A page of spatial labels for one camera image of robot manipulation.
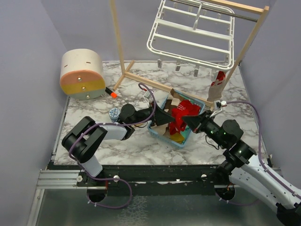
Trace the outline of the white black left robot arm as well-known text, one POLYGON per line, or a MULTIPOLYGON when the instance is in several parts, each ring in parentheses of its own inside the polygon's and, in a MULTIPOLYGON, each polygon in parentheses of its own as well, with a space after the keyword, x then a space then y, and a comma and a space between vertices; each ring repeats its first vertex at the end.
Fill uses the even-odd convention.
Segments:
POLYGON ((132 104, 126 104, 116 122, 96 123, 91 117, 82 118, 62 139, 62 146, 70 157, 88 173, 88 181, 98 186, 103 182, 103 167, 95 152, 104 140, 127 140, 134 133, 134 125, 151 121, 164 125, 175 121, 175 118, 162 110, 155 103, 142 110, 136 110, 132 104))

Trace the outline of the red beige reindeer sock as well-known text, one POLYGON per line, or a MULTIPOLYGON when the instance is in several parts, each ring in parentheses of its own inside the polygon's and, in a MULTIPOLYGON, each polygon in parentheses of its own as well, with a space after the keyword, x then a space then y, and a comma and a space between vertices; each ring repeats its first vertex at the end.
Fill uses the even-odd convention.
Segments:
POLYGON ((212 70, 212 76, 211 76, 212 83, 208 91, 207 101, 213 102, 221 99, 225 79, 226 79, 225 72, 212 70))

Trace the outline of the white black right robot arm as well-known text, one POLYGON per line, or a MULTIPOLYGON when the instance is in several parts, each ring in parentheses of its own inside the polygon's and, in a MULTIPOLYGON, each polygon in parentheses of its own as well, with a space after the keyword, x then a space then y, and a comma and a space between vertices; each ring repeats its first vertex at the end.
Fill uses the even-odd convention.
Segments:
POLYGON ((301 224, 300 189, 276 173, 252 147, 241 140, 243 131, 236 120, 226 120, 219 126, 214 122, 211 111, 182 119, 194 133, 204 132, 225 150, 225 161, 216 169, 219 183, 230 181, 247 190, 275 211, 283 225, 301 224))

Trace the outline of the red santa sock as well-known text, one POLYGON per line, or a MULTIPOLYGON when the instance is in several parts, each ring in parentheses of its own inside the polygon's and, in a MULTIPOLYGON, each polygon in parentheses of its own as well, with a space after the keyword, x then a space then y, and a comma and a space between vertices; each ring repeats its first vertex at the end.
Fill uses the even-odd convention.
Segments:
POLYGON ((184 116, 196 116, 199 114, 201 107, 199 105, 192 104, 191 101, 185 99, 180 104, 172 109, 172 117, 175 121, 169 123, 170 135, 185 131, 187 124, 183 121, 184 116))

